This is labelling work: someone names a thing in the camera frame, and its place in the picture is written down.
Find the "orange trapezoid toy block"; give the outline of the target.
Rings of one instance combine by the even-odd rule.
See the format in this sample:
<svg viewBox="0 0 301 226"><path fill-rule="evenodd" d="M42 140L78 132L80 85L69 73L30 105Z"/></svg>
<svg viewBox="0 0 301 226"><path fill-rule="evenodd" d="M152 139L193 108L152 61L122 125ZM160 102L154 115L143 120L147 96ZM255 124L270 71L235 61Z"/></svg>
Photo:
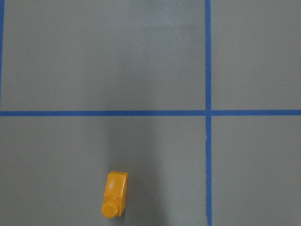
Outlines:
<svg viewBox="0 0 301 226"><path fill-rule="evenodd" d="M108 174L101 212L106 218L121 217L126 207L128 173Z"/></svg>

